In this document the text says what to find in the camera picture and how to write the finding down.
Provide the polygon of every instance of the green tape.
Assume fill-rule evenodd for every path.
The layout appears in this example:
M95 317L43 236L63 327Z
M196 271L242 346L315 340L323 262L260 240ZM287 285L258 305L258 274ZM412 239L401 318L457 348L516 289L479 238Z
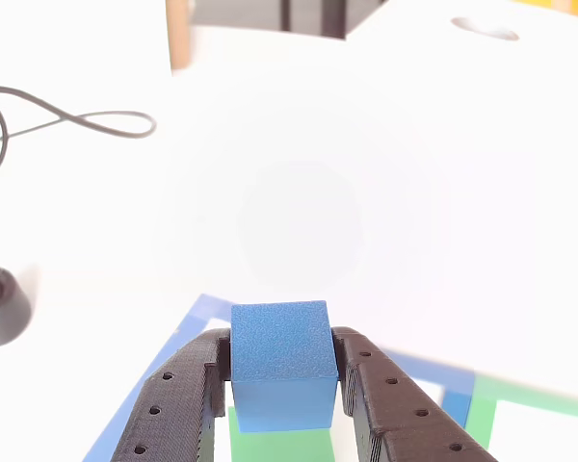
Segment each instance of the green tape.
M229 408L231 462L334 462L329 430L240 433Z
M555 395L477 375L466 430L486 449L490 443L496 403L500 400L578 417L578 398Z
M490 434L492 433L496 408L497 401L495 399L478 398L474 389L464 429L486 449L488 449L490 444Z

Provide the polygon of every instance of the blue tape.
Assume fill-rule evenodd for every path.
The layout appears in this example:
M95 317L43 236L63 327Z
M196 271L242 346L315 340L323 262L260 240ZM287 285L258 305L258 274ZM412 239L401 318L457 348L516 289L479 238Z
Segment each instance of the blue tape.
M466 426L466 420L469 416L471 407L471 395L446 391L443 396L441 408L447 412L452 419L462 428Z

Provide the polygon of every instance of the cable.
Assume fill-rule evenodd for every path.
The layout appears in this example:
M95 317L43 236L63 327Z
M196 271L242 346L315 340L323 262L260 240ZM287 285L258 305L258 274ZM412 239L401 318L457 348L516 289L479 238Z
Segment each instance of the cable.
M97 132L105 133L107 135L113 135L115 137L130 138L130 139L141 139L141 138L148 137L152 133L154 133L154 131L156 130L156 120L154 120L154 118L151 115L148 115L146 113L140 113L137 111L104 111L104 112L87 113L87 114L81 114L81 115L72 115L72 114L69 114L66 111L63 111L62 109L57 108L56 106L49 104L46 101L43 101L42 99L37 98L36 96L34 96L30 93L27 93L25 91L22 91L22 90L12 89L10 87L0 87L0 93L10 94L13 96L17 96L21 99L24 99L26 101L30 101L31 103L36 104L37 106L40 106L43 109L45 109L46 111L53 113L59 117L59 119L57 119L57 120L53 120L51 122L43 123L42 125L38 125L38 126L33 127L33 128L28 128L26 130L21 130L21 131L16 132L16 133L9 134L9 131L7 130L7 122L4 118L4 116L2 115L2 113L0 112L0 129L2 131L2 136L0 137L0 141L2 142L2 146L0 148L0 166L2 166L2 163L4 162L5 156L7 154L7 147L9 145L9 139L10 138L17 137L20 135L25 135L27 133L40 130L41 128L50 127L52 125L56 125L57 123L61 123L61 122L65 122L65 121L76 123L77 125L81 125L82 127L86 127L86 128L91 129L91 130L95 130ZM132 116L132 117L138 117L138 118L142 118L142 119L147 120L150 123L150 127L143 132L127 132L127 131L122 131L122 130L118 130L115 128L111 128L111 127L108 127L106 125L101 125L99 123L90 122L89 120L86 119L86 117L92 117L92 116Z

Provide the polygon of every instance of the colored tape border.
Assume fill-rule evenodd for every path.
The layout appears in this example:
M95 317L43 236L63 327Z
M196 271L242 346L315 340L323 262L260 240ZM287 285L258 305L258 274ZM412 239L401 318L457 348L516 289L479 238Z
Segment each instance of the colored tape border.
M486 449L490 444L499 400L578 417L578 398L555 395L486 375L478 375L475 379L466 430Z

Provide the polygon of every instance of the green mat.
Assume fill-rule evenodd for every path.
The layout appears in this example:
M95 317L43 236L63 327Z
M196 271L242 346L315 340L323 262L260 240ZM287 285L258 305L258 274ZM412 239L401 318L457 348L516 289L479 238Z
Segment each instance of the green mat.
M334 462L329 430L240 433L229 408L232 462Z

